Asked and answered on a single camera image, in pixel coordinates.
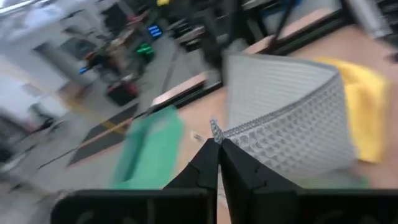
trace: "green cloth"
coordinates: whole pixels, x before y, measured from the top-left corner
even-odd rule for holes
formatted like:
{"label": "green cloth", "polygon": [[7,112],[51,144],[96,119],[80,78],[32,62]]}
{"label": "green cloth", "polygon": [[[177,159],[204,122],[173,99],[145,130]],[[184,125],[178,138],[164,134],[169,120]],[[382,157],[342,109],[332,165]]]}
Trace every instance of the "green cloth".
{"label": "green cloth", "polygon": [[[142,128],[147,128],[143,136]],[[132,122],[111,188],[161,189],[174,176],[183,123],[174,107]]]}

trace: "wall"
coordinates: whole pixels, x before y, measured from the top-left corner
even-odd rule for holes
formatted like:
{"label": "wall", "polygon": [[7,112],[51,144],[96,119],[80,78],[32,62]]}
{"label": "wall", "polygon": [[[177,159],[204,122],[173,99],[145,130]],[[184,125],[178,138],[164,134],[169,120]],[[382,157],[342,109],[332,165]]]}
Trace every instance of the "wall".
{"label": "wall", "polygon": [[42,96],[32,96],[26,92],[21,88],[26,83],[38,85],[29,80],[29,74],[10,62],[4,55],[0,55],[0,108],[4,108],[20,120],[29,118],[28,108],[37,102],[57,116],[63,116],[68,112],[68,108],[60,99],[49,95],[46,91],[42,91]]}
{"label": "wall", "polygon": [[[75,4],[75,7],[69,8],[68,11],[72,12],[81,7]],[[34,9],[28,14],[24,28],[13,30],[6,40],[0,42],[2,54],[6,55],[9,60],[29,73],[32,79],[51,91],[59,90],[70,79],[40,58],[32,49],[44,42],[49,42],[58,47],[69,39],[69,36],[62,33],[65,26],[62,26],[59,22],[66,14],[66,10],[55,6],[46,7],[45,9]],[[96,19],[93,19],[94,23],[92,24],[98,25],[100,18],[96,16],[94,18]],[[67,26],[70,24],[77,24],[83,28],[91,25],[82,17],[72,18],[65,22]],[[69,55],[66,55],[66,57],[68,57],[68,61],[73,62],[76,75],[78,75],[79,68],[84,66],[85,63],[78,62]],[[77,78],[82,84],[89,84],[96,78],[96,74],[90,71],[83,77]]]}
{"label": "wall", "polygon": [[[67,20],[65,25],[78,24],[84,29],[94,25],[98,30],[102,30],[100,10],[109,7],[111,1],[100,3],[99,9],[94,6],[95,2],[96,0],[59,0],[54,6],[30,11],[25,19],[24,27],[10,30],[12,32],[7,31],[6,39],[0,39],[2,53],[0,55],[0,107],[6,108],[19,119],[26,119],[29,116],[27,109],[38,101],[45,109],[58,116],[68,111],[55,95],[69,81],[69,78],[36,55],[32,49],[44,42],[50,42],[54,46],[63,44],[69,36],[61,32],[65,27],[59,23],[59,20],[76,10],[86,9],[91,23],[84,17],[77,16]],[[78,71],[83,64],[75,60],[76,70]],[[92,82],[96,74],[87,72],[85,77]],[[21,85],[27,82],[43,90],[44,96],[33,97],[27,94],[21,89]]]}

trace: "light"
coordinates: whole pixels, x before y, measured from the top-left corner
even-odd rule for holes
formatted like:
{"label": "light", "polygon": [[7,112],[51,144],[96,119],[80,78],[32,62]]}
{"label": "light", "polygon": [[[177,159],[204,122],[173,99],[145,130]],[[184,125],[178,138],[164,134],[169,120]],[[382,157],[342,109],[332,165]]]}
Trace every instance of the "light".
{"label": "light", "polygon": [[152,34],[153,37],[158,37],[158,36],[160,36],[160,35],[162,35],[161,32],[157,32],[156,34]]}
{"label": "light", "polygon": [[160,29],[151,30],[150,33],[153,34],[153,33],[155,33],[155,32],[159,32],[159,31],[160,31]]}
{"label": "light", "polygon": [[85,72],[87,72],[87,68],[81,68],[81,69],[79,69],[79,73],[80,74],[83,74],[83,73],[85,73]]}
{"label": "light", "polygon": [[152,47],[142,47],[141,45],[141,48],[137,50],[137,53],[146,53],[150,51],[152,51]]}
{"label": "light", "polygon": [[148,30],[154,30],[154,29],[158,29],[158,26],[157,25],[153,25],[151,27],[148,27]]}

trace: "blue light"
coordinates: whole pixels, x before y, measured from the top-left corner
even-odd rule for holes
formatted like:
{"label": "blue light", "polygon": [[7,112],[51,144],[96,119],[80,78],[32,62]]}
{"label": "blue light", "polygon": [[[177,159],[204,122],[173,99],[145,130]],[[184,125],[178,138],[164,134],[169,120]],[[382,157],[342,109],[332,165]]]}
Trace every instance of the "blue light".
{"label": "blue light", "polygon": [[83,73],[85,73],[85,72],[87,72],[87,68],[81,68],[80,70],[79,70],[79,74],[83,74]]}
{"label": "blue light", "polygon": [[148,27],[149,30],[153,30],[153,29],[158,29],[157,25],[153,25],[151,27]]}
{"label": "blue light", "polygon": [[153,37],[157,37],[157,36],[160,36],[160,35],[162,35],[162,32],[158,32],[158,33],[156,33],[156,34],[153,34],[152,36],[153,36]]}
{"label": "blue light", "polygon": [[157,32],[160,32],[160,29],[156,29],[156,30],[151,30],[150,31],[151,34],[154,34],[154,33],[157,33]]}

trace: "table surface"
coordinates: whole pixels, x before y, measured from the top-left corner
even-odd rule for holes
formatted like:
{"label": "table surface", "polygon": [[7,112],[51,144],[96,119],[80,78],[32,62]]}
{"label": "table surface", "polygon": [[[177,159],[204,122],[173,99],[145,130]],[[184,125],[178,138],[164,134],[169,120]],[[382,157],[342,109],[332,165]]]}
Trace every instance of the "table surface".
{"label": "table surface", "polygon": [[[299,21],[289,25],[282,36],[289,35],[312,23],[313,21],[327,15],[329,10],[319,9]],[[260,42],[246,49],[247,53],[254,54],[263,49],[269,41],[266,37]],[[384,153],[383,162],[377,165],[358,162],[356,169],[360,174],[368,177],[371,187],[374,188],[398,188],[398,78],[394,75],[398,71],[398,66],[390,64],[386,56],[392,53],[392,49],[382,42],[372,40],[359,28],[355,26],[344,27],[296,52],[291,56],[297,58],[313,59],[317,57],[332,57],[341,60],[363,65],[370,69],[385,74],[392,81],[390,92],[390,118],[389,118],[389,138],[388,147]],[[182,86],[192,86],[197,80],[188,80]],[[178,92],[177,90],[168,92],[157,99],[157,102],[164,101]],[[209,120],[216,117],[221,127],[226,124],[226,88],[221,88],[213,93],[180,108],[180,117],[185,123],[185,134],[180,145],[180,154],[176,175],[188,164],[193,156],[198,152],[200,143],[192,139],[192,132],[204,138],[211,137]],[[224,203],[218,204],[218,223],[230,223],[228,209]]]}

